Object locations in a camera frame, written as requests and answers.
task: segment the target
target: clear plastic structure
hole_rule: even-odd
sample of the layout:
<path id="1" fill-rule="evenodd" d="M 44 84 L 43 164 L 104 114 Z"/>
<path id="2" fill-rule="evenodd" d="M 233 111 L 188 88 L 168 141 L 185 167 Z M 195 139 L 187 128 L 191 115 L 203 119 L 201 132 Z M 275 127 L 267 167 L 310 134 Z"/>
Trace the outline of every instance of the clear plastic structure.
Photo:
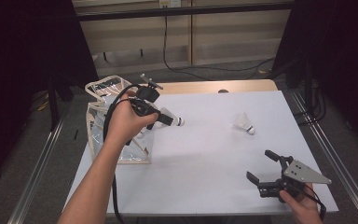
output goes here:
<path id="1" fill-rule="evenodd" d="M 97 102 L 89 103 L 86 117 L 89 149 L 93 160 L 103 145 L 103 124 L 106 112 L 120 92 L 129 85 L 129 81 L 118 76 L 111 76 L 91 82 L 85 87 L 86 92 L 97 99 Z M 150 163 L 149 153 L 153 147 L 153 139 L 153 130 L 143 129 L 128 146 L 123 147 L 118 163 Z"/>

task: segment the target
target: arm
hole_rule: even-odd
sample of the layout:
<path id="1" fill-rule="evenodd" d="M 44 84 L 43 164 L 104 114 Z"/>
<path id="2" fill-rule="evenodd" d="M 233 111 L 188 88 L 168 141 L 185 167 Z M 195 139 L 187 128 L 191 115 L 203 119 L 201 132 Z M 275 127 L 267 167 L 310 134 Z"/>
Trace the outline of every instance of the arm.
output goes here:
<path id="1" fill-rule="evenodd" d="M 304 191 L 309 195 L 313 195 L 312 190 L 309 188 L 304 188 Z M 318 206 L 316 202 L 313 200 L 300 196 L 297 200 L 290 196 L 285 190 L 281 190 L 280 192 L 281 198 L 289 204 L 289 206 L 293 210 L 293 215 L 295 216 L 296 222 L 299 224 L 320 224 L 322 223 L 319 218 Z"/>
<path id="2" fill-rule="evenodd" d="M 157 114 L 138 117 L 129 101 L 117 106 L 110 120 L 103 147 L 65 206 L 58 223 L 104 222 L 121 149 L 144 126 L 155 122 L 157 117 Z"/>

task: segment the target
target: white table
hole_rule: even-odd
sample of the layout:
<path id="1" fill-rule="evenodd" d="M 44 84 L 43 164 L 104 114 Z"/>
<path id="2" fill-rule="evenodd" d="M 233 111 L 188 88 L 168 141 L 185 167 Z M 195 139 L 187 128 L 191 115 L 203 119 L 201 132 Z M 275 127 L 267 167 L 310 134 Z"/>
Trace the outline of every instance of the white table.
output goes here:
<path id="1" fill-rule="evenodd" d="M 280 178 L 270 149 L 319 168 L 280 91 L 161 95 L 158 107 L 184 118 L 183 127 L 155 128 L 151 164 L 119 165 L 117 194 L 124 216 L 236 216 L 290 213 L 276 198 L 260 198 L 246 178 Z M 255 135 L 233 127 L 245 111 Z M 91 165 L 88 146 L 68 199 Z M 328 212 L 337 205 L 326 185 L 314 185 Z M 110 202 L 108 215 L 113 214 Z"/>

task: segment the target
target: shuttlecock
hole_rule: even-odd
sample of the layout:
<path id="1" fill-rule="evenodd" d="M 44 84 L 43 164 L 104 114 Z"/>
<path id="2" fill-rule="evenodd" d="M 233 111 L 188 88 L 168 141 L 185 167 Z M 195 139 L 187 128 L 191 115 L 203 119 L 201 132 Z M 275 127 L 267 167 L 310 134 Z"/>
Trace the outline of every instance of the shuttlecock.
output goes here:
<path id="1" fill-rule="evenodd" d="M 246 113 L 241 113 L 234 122 L 234 125 L 244 129 L 249 134 L 255 134 L 255 128 L 252 125 L 251 121 L 246 116 Z"/>
<path id="2" fill-rule="evenodd" d="M 167 108 L 162 107 L 159 110 L 162 114 L 165 114 L 171 118 L 173 118 L 173 121 L 170 126 L 183 126 L 185 125 L 185 120 L 179 117 L 176 117 L 171 111 L 169 111 Z"/>

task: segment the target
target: hand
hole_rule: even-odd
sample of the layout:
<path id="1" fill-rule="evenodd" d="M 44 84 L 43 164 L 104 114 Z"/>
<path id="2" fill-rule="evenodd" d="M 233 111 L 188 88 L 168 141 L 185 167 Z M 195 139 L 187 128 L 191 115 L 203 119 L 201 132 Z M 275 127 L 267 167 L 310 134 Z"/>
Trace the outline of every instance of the hand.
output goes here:
<path id="1" fill-rule="evenodd" d="M 307 186 L 309 186 L 310 189 L 305 187 L 304 191 L 309 195 L 314 196 L 311 190 L 312 184 L 307 184 Z M 297 223 L 322 223 L 319 218 L 318 206 L 315 201 L 302 194 L 299 194 L 297 198 L 294 199 L 286 190 L 281 190 L 279 194 L 281 195 L 281 198 L 292 208 Z"/>
<path id="2" fill-rule="evenodd" d="M 138 134 L 143 127 L 156 122 L 158 114 L 154 113 L 148 116 L 139 117 L 132 110 L 130 101 L 126 100 L 129 95 L 133 96 L 133 91 L 127 91 L 121 97 L 112 118 L 109 122 L 109 129 L 105 141 L 116 139 L 123 145 Z"/>

